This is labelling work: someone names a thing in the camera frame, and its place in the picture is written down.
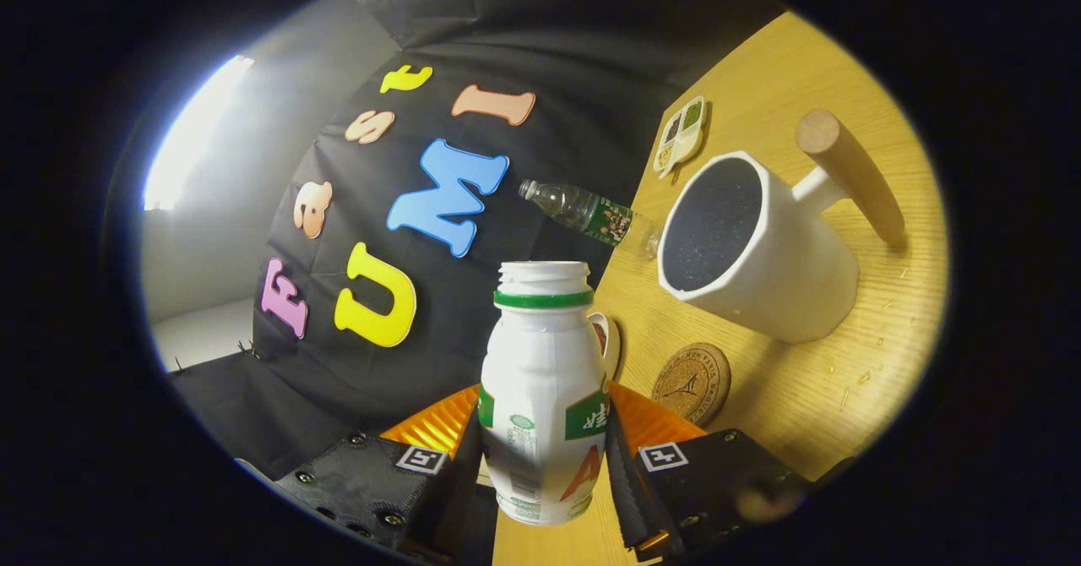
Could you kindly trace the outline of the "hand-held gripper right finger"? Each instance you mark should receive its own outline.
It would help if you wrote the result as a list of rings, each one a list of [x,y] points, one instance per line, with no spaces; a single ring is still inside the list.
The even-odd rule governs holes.
[[[695,558],[790,514],[816,486],[742,430],[706,432],[636,390],[608,389],[611,497],[637,560]]]

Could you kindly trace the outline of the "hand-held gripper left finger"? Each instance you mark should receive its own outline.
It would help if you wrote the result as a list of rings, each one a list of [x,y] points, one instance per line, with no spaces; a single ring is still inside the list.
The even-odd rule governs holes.
[[[408,563],[488,563],[494,491],[481,466],[482,389],[256,389],[236,413],[236,461],[317,527]]]

